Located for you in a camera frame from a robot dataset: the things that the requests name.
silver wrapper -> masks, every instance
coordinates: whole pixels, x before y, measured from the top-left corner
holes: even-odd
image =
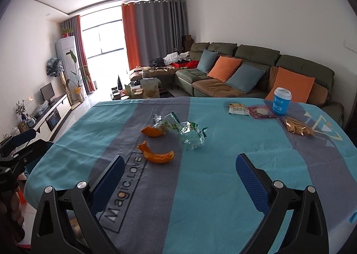
[[[171,112],[165,117],[154,115],[154,127],[163,132],[171,131],[177,134],[179,143],[182,144],[185,150],[193,150],[205,144],[207,127],[199,130],[199,127],[194,122],[181,122],[174,112]]]

white wall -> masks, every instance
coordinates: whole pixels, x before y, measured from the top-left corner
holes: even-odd
[[[347,120],[357,91],[357,17],[347,0],[187,0],[196,42],[231,42],[280,50],[335,71],[333,100]]]
[[[56,96],[64,94],[60,78],[46,75],[46,61],[56,57],[60,26],[28,5],[13,0],[0,20],[0,140],[19,123],[18,100],[35,98],[26,106],[32,113],[42,102],[40,88],[52,83]]]

hand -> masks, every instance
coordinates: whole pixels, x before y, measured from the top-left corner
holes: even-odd
[[[10,200],[10,206],[11,206],[11,217],[14,221],[17,221],[20,226],[24,223],[24,216],[22,215],[22,207],[20,203],[20,197],[18,192],[20,191],[20,187],[17,189],[13,190],[13,194]],[[6,214],[8,212],[8,209],[6,208],[6,205],[0,201],[0,213]]]

blue paper cup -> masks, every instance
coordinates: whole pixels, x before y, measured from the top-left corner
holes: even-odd
[[[284,88],[276,88],[272,110],[276,115],[285,115],[291,100],[291,92]]]

television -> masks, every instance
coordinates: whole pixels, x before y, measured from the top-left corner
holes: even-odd
[[[51,83],[48,83],[46,86],[42,87],[41,89],[41,94],[44,100],[48,101],[48,103],[51,103],[51,98],[55,96],[55,92],[53,91],[53,87]]]

